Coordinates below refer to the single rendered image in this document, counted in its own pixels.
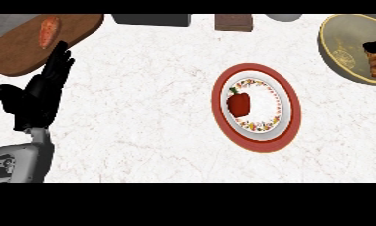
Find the brown croissant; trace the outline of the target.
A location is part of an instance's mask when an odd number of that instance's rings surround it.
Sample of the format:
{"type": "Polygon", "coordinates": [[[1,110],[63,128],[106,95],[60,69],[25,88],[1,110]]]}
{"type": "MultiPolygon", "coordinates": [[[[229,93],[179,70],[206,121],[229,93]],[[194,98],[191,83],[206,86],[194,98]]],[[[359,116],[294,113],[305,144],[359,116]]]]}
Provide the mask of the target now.
{"type": "Polygon", "coordinates": [[[365,42],[362,48],[370,64],[370,75],[376,78],[376,41],[365,42]]]}

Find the brown wooden cutting board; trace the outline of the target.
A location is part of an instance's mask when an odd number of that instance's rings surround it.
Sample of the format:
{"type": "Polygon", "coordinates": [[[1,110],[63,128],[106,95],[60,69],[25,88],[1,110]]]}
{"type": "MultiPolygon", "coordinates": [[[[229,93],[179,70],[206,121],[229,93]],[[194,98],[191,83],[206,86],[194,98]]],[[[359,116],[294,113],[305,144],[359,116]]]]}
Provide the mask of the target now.
{"type": "Polygon", "coordinates": [[[0,37],[0,74],[16,77],[32,72],[47,61],[58,41],[72,47],[101,26],[103,14],[55,14],[60,27],[51,45],[38,45],[41,23],[50,14],[39,14],[0,37]]]}

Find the dark grey box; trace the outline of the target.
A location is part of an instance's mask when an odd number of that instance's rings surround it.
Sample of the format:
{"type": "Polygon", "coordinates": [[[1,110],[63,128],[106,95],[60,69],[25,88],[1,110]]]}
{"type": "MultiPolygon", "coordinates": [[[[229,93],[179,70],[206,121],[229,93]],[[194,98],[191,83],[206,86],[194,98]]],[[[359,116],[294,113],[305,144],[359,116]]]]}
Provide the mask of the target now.
{"type": "Polygon", "coordinates": [[[113,14],[117,24],[187,27],[190,14],[113,14]]]}

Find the brown block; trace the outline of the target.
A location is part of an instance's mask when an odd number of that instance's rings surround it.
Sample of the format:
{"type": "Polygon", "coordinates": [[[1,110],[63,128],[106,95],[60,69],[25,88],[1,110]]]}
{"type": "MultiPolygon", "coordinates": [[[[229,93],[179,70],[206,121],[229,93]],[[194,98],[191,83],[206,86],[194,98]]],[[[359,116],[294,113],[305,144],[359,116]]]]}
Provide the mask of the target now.
{"type": "Polygon", "coordinates": [[[252,30],[252,17],[249,14],[215,14],[213,28],[219,31],[241,31],[252,30]]]}

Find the white floral plate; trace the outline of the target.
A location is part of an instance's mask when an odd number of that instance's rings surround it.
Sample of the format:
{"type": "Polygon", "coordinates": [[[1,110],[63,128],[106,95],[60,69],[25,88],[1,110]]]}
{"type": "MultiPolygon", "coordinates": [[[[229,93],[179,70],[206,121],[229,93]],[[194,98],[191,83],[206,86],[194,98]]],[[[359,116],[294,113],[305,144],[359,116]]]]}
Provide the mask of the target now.
{"type": "Polygon", "coordinates": [[[219,89],[224,122],[244,139],[266,142],[286,131],[291,118],[290,99],[281,83],[260,71],[240,71],[228,76],[219,89]],[[249,111],[234,117],[227,103],[247,94],[249,111]]]}

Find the red plate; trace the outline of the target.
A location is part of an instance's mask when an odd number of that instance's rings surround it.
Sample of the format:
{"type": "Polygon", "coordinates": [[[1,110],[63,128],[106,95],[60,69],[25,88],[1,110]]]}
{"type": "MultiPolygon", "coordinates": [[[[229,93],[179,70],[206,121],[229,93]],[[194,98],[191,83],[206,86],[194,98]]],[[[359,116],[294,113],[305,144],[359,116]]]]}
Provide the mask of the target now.
{"type": "Polygon", "coordinates": [[[212,91],[210,91],[210,110],[212,110],[212,115],[213,119],[216,122],[216,125],[219,127],[221,132],[229,139],[229,141],[244,148],[246,150],[266,153],[266,152],[274,152],[281,150],[293,141],[294,136],[297,134],[299,130],[299,125],[300,125],[300,105],[299,105],[299,100],[297,96],[294,93],[294,90],[291,88],[291,85],[286,78],[283,77],[281,74],[278,74],[272,69],[269,69],[265,65],[256,64],[256,63],[241,63],[224,70],[224,72],[219,74],[213,86],[212,86],[212,91]],[[266,142],[259,142],[255,140],[244,139],[238,133],[235,133],[229,129],[229,125],[224,122],[224,116],[221,114],[221,109],[219,109],[219,89],[224,85],[224,81],[228,78],[228,76],[240,71],[260,71],[266,74],[269,74],[277,81],[281,83],[281,86],[286,89],[288,99],[290,99],[290,105],[291,105],[291,118],[288,122],[287,129],[284,133],[272,140],[268,140],[266,142]]]}

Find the orange carrot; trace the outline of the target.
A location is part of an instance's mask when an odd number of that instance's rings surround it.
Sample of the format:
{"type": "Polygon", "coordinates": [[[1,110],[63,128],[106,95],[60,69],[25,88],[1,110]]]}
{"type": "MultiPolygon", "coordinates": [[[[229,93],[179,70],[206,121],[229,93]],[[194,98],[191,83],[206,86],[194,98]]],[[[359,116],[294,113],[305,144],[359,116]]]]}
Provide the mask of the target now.
{"type": "Polygon", "coordinates": [[[47,17],[39,26],[38,32],[38,46],[41,49],[45,49],[57,36],[60,29],[60,19],[55,16],[47,17]]]}

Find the red bell pepper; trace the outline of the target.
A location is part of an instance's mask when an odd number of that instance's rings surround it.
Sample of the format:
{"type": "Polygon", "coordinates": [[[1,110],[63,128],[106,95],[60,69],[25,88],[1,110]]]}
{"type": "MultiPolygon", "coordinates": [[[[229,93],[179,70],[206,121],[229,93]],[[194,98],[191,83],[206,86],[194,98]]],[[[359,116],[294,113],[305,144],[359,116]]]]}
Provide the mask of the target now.
{"type": "Polygon", "coordinates": [[[249,113],[249,95],[240,93],[235,87],[229,87],[229,97],[225,99],[227,110],[234,118],[247,116],[249,113]]]}

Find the grey round object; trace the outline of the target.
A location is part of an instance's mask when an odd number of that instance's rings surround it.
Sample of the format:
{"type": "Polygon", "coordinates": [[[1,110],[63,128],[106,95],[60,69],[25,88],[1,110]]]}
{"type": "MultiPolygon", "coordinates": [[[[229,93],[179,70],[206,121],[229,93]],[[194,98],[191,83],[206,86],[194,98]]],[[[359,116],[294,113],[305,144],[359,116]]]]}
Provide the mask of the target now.
{"type": "Polygon", "coordinates": [[[302,14],[265,14],[265,16],[278,22],[293,22],[302,16],[302,14]]]}

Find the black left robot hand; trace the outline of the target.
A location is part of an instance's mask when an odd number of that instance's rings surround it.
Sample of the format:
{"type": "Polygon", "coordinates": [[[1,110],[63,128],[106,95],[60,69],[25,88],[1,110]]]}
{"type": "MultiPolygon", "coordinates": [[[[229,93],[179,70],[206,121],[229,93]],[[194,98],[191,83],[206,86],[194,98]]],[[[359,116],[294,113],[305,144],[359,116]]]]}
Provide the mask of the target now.
{"type": "Polygon", "coordinates": [[[60,41],[50,53],[42,72],[36,74],[23,89],[0,84],[0,102],[5,113],[14,116],[14,131],[48,128],[54,121],[61,88],[75,59],[67,43],[60,41]]]}

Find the olive bowl with yellow rim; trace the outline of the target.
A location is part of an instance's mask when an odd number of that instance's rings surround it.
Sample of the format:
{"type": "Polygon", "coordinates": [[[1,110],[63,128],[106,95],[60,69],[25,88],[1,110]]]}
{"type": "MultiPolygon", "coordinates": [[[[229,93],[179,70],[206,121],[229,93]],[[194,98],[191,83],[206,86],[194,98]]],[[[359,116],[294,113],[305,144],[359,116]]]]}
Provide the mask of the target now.
{"type": "Polygon", "coordinates": [[[376,86],[362,44],[376,41],[376,18],[362,14],[334,14],[319,25],[316,44],[331,71],[352,82],[376,86]]]}

